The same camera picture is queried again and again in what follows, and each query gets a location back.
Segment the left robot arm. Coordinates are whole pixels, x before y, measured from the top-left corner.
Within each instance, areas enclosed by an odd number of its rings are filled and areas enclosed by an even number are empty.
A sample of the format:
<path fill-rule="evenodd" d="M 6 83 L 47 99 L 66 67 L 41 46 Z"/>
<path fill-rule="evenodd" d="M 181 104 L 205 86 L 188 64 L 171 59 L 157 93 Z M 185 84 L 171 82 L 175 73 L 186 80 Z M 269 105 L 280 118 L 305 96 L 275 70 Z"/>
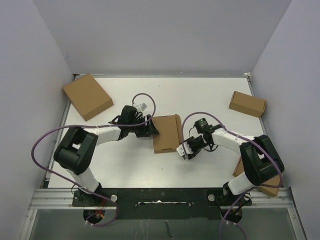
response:
<path fill-rule="evenodd" d="M 71 127 L 68 129 L 57 149 L 53 159 L 66 169 L 74 181 L 84 192 L 84 200 L 91 206 L 97 205 L 102 199 L 101 184 L 96 180 L 90 164 L 96 146 L 113 141 L 120 141 L 130 133 L 137 138 L 158 136 L 150 114 L 144 116 L 147 105 L 132 104 L 123 107 L 121 114 L 109 123 L 108 127 Z"/>

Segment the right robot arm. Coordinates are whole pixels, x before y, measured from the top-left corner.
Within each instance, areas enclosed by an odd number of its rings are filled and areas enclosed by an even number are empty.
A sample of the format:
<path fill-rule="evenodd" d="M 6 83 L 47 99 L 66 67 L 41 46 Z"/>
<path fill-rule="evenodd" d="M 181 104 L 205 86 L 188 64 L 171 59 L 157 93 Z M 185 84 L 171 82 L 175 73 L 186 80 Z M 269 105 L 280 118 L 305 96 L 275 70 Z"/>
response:
<path fill-rule="evenodd" d="M 201 150 L 225 147 L 239 154 L 243 172 L 222 187 L 223 200 L 232 205 L 247 190 L 263 185 L 285 170 L 284 164 L 267 135 L 246 136 L 231 132 L 220 124 L 209 125 L 205 118 L 194 123 L 199 136 L 181 142 L 176 151 L 184 159 L 193 159 Z"/>

